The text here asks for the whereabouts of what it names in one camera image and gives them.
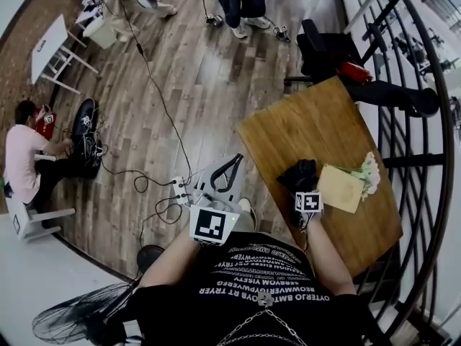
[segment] power strip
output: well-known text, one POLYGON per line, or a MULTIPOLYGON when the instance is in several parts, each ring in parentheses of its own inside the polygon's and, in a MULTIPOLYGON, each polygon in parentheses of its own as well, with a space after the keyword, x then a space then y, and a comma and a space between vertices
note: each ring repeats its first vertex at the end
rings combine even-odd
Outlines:
POLYGON ((186 185, 183 177, 175 177, 172 180, 174 188, 174 196, 178 204, 183 205, 189 202, 187 198, 186 185))

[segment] shoe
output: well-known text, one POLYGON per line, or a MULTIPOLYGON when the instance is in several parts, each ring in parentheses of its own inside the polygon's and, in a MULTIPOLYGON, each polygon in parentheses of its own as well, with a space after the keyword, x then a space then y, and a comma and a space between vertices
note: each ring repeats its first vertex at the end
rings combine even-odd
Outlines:
POLYGON ((178 9, 176 9, 174 6, 171 7, 171 10, 169 11, 167 17, 171 17, 172 15, 178 14, 178 9))
POLYGON ((232 32, 237 38, 240 39, 248 37, 248 33, 246 33, 245 27, 241 23, 238 25, 237 28, 232 28, 232 32))
POLYGON ((250 26, 257 26, 262 30, 267 30, 271 27, 271 22, 266 17, 245 18, 245 23, 250 26))
POLYGON ((251 207, 250 200, 248 200, 247 198, 243 198, 238 202, 238 204, 242 208, 242 211, 246 211, 247 213, 250 213, 251 219, 253 219, 254 230, 256 231, 256 227, 257 227, 256 212, 251 207))
POLYGON ((118 40, 119 40, 121 43, 127 43, 127 42, 130 40, 130 38, 127 37, 127 36, 121 35, 121 36, 118 37, 118 40))

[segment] black office chair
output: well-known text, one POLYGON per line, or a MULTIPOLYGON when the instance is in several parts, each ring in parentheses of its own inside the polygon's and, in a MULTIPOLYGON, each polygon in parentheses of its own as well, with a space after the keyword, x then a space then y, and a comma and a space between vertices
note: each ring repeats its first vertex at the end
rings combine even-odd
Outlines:
MULTIPOLYGON (((368 25, 365 37, 374 37, 369 49, 361 58, 351 35, 319 33, 311 19, 303 21, 304 33, 297 36, 303 55, 301 73, 304 76, 287 77, 285 86, 292 82, 317 84, 338 75, 338 68, 345 61, 363 67, 379 48, 387 50, 381 32, 374 24, 368 25)), ((358 83, 345 75, 339 75, 355 102, 366 102, 377 106, 398 107, 411 117, 431 117, 437 113, 440 101, 432 89, 422 91, 407 89, 384 81, 358 83)))

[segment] flowers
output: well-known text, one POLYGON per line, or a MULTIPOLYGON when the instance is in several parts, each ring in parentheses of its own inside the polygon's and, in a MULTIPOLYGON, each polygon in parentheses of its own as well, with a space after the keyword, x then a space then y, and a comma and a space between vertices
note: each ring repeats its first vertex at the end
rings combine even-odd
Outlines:
POLYGON ((377 162, 375 160, 375 155, 372 152, 369 152, 367 154, 367 156, 365 157, 365 161, 358 169, 347 169, 341 167, 338 168, 364 181, 362 201, 365 200, 365 198, 367 198, 368 195, 373 195, 376 192, 381 177, 380 169, 378 168, 377 162))

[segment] pink shirt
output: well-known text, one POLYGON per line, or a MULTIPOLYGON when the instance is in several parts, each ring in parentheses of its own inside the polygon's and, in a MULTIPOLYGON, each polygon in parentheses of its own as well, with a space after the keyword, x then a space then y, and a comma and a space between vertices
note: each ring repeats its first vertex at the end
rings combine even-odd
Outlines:
POLYGON ((15 125, 6 135, 6 176, 13 193, 23 203, 30 203, 40 188, 34 155, 42 151, 48 142, 26 125, 15 125))

